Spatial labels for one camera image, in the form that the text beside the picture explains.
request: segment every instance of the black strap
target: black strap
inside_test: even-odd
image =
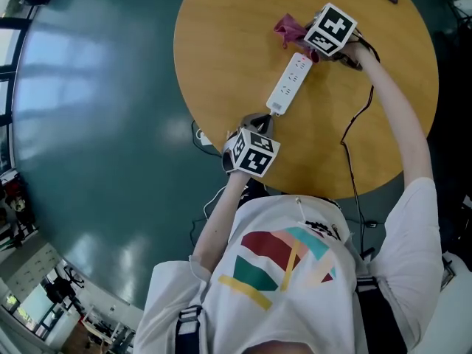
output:
[[[201,305],[193,305],[178,315],[176,326],[176,354],[200,353],[200,322],[198,315]]]
[[[385,300],[374,277],[359,277],[357,292],[369,354],[407,353],[405,341],[393,316],[392,307]]]

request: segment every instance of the floor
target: floor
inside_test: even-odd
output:
[[[173,65],[181,1],[53,0],[32,24],[15,95],[15,159],[41,231],[140,308],[153,266],[191,253],[192,220],[226,180],[192,145]],[[441,0],[413,1],[432,35],[454,27]],[[366,219],[384,222],[402,189],[399,176],[361,196]],[[339,203],[357,244],[355,204]],[[366,248],[384,235],[366,230]]]

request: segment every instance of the table top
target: table top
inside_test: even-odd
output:
[[[437,105],[437,63],[428,30],[410,0],[184,0],[176,23],[174,60],[185,102],[220,149],[244,115],[266,101],[296,46],[282,48],[274,25],[290,13],[300,24],[331,2],[356,21],[381,62],[410,100],[425,133]],[[274,118],[279,154],[263,182],[290,194],[353,195],[339,144],[363,106],[370,83],[340,63],[313,65],[285,115]],[[347,144],[360,194],[401,171],[400,154],[375,94],[351,128]]]

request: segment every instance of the white power strip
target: white power strip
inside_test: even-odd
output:
[[[312,64],[313,62],[310,58],[295,52],[265,104],[271,109],[271,114],[285,114],[308,71],[310,71]]]

